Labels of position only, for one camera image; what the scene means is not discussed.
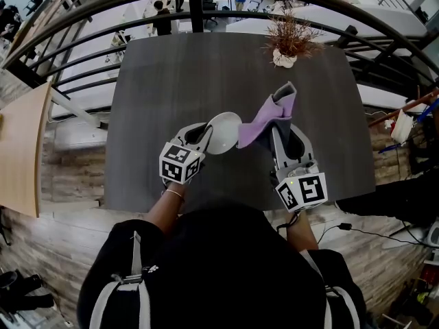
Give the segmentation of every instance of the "purple cloth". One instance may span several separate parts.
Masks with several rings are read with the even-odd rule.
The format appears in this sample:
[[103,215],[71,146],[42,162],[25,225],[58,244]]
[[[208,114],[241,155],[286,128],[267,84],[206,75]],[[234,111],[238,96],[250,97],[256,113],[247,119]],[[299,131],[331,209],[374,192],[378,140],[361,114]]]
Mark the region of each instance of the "purple cloth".
[[243,123],[238,127],[238,149],[249,146],[273,121],[289,121],[296,99],[296,89],[291,82],[270,95],[258,111],[252,123]]

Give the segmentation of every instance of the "white box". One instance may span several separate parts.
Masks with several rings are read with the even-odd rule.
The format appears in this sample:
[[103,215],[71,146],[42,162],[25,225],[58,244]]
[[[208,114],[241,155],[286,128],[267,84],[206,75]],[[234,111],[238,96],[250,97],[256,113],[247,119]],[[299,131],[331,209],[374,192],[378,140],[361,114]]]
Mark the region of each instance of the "white box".
[[184,184],[199,170],[204,154],[179,145],[166,143],[159,158],[162,178]]
[[324,173],[285,178],[276,191],[288,212],[312,208],[328,201]]

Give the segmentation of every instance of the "potted plant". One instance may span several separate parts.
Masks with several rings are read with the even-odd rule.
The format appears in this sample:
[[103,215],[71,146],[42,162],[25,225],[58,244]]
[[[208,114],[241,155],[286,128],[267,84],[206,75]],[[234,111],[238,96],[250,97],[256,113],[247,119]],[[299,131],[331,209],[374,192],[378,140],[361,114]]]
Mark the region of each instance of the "potted plant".
[[284,15],[273,18],[273,25],[268,27],[268,47],[273,51],[273,63],[289,69],[298,56],[310,58],[323,50],[322,44],[312,41],[322,33],[311,28],[307,21],[298,23],[291,10],[283,11]]

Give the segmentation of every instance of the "black cable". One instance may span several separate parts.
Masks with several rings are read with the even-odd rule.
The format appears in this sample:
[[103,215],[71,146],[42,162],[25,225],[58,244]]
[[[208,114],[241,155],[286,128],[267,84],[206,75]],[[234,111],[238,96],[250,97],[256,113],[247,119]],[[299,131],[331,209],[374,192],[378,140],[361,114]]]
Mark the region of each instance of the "black cable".
[[281,228],[289,228],[293,224],[295,224],[297,222],[297,220],[299,219],[299,214],[300,214],[299,212],[293,212],[293,215],[292,215],[292,217],[291,217],[291,219],[289,220],[288,223],[284,223],[284,224],[281,224],[281,225],[276,227],[277,233],[279,234],[279,229],[281,229]]
[[412,232],[410,232],[410,230],[409,230],[408,226],[405,224],[405,222],[404,222],[403,220],[401,220],[401,222],[403,223],[404,228],[405,228],[405,229],[408,231],[408,233],[412,236],[412,238],[415,239],[416,241],[418,241],[418,243],[419,243],[420,245],[427,246],[427,247],[431,247],[432,249],[439,249],[439,247],[428,245],[428,244],[423,243],[422,241],[418,240],[417,238],[415,238],[414,235],[412,234]]
[[320,237],[320,239],[318,239],[317,244],[319,244],[319,243],[322,241],[323,236],[324,236],[329,230],[331,230],[332,228],[339,228],[339,227],[340,227],[340,226],[333,226],[333,227],[330,227],[330,228],[324,230],[322,236]]
[[398,174],[399,174],[399,179],[398,180],[401,180],[401,168],[399,166],[398,147],[396,147],[396,160],[398,161]]
[[409,229],[408,229],[408,227],[406,226],[405,222],[404,222],[404,221],[401,221],[401,222],[403,223],[403,225],[404,225],[405,229],[408,231],[408,233],[412,236],[412,238],[413,238],[414,240],[417,241],[417,243],[413,243],[413,242],[411,242],[411,241],[402,241],[402,240],[399,240],[399,239],[396,239],[396,238],[392,238],[391,236],[381,235],[381,234],[377,234],[377,233],[364,232],[363,230],[352,228],[352,224],[350,224],[350,223],[341,223],[341,224],[338,225],[338,226],[333,226],[333,227],[330,227],[329,229],[325,230],[325,231],[323,232],[322,236],[320,237],[319,241],[317,242],[317,244],[320,243],[320,241],[322,240],[322,238],[323,238],[323,236],[326,234],[326,232],[328,232],[328,231],[331,230],[332,228],[339,228],[339,229],[341,229],[341,230],[354,230],[354,231],[356,231],[356,232],[361,232],[361,233],[363,233],[363,234],[369,234],[369,235],[380,236],[381,238],[386,238],[386,239],[390,239],[390,240],[395,240],[395,241],[398,241],[399,243],[407,243],[407,244],[412,244],[412,245],[421,245],[421,246],[425,246],[425,247],[430,247],[430,248],[432,248],[432,249],[439,249],[439,247],[431,246],[431,245],[428,245],[428,244],[426,244],[426,243],[423,243],[422,241],[419,241],[417,238],[415,238],[415,236],[412,234],[412,232],[409,231]]
[[417,138],[418,136],[421,136],[421,135],[425,135],[425,133],[422,131],[421,133],[417,133],[415,135],[412,135],[411,137],[407,138],[405,141],[409,141],[409,140],[415,139],[415,138]]
[[377,233],[364,232],[363,230],[360,230],[360,229],[351,228],[351,230],[354,230],[356,232],[360,232],[360,233],[363,233],[363,234],[376,235],[376,236],[380,236],[381,238],[386,238],[386,239],[390,239],[390,240],[399,241],[400,243],[409,243],[409,244],[412,244],[412,245],[420,245],[420,243],[413,243],[411,241],[402,241],[402,240],[399,240],[399,239],[396,239],[396,238],[392,238],[391,236],[381,235],[381,234],[377,234]]

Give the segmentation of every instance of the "dark wood tabletop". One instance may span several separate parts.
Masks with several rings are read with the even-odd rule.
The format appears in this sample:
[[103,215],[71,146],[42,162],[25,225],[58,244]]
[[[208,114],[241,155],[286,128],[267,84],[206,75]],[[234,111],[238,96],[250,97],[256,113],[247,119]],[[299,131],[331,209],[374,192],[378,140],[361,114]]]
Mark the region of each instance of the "dark wood tabletop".
[[[287,81],[297,89],[292,123],[310,139],[329,199],[375,190],[372,147],[352,71],[327,47],[292,69],[274,67],[256,34],[197,33],[131,41],[117,80],[106,147],[105,205],[147,212],[161,196],[158,156],[184,126],[235,112],[251,122]],[[257,143],[207,155],[188,189],[185,212],[212,199],[260,210],[282,208],[272,190],[271,154]]]

